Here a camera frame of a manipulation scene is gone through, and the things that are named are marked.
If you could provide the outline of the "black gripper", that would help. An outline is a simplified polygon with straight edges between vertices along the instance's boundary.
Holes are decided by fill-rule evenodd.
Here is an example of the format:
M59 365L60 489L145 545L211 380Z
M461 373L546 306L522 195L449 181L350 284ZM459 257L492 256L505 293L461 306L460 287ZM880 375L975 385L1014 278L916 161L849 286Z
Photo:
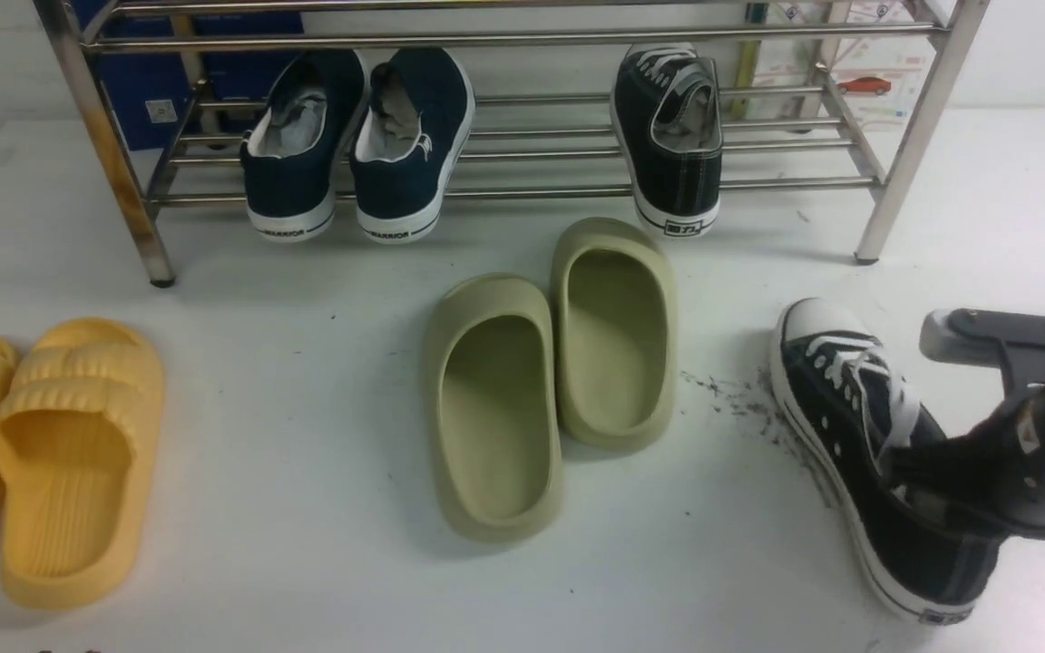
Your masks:
M999 369L1005 397L973 437L889 447L884 474L946 531L1045 531L1045 316L934 310L918 347L933 362Z

